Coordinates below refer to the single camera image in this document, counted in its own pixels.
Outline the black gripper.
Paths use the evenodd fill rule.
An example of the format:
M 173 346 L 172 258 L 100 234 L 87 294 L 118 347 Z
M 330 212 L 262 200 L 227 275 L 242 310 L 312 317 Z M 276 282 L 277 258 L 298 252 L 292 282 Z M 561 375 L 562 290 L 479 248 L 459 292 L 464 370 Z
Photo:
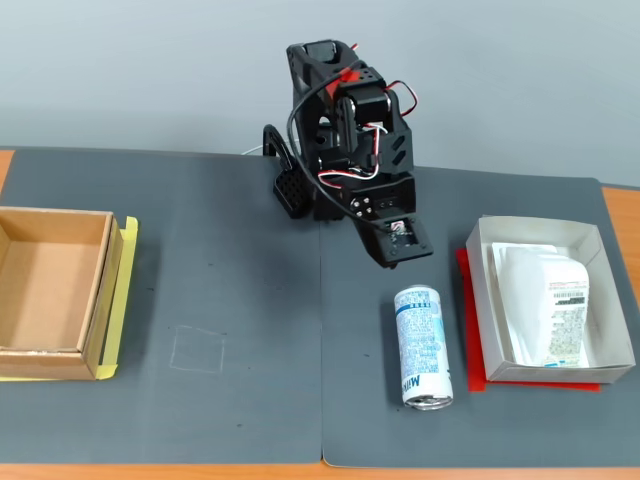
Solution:
M 411 173 L 378 174 L 375 178 L 347 177 L 344 180 L 344 208 L 354 223 L 369 256 L 382 268 L 397 264 L 391 230 L 382 220 L 416 211 L 415 178 Z

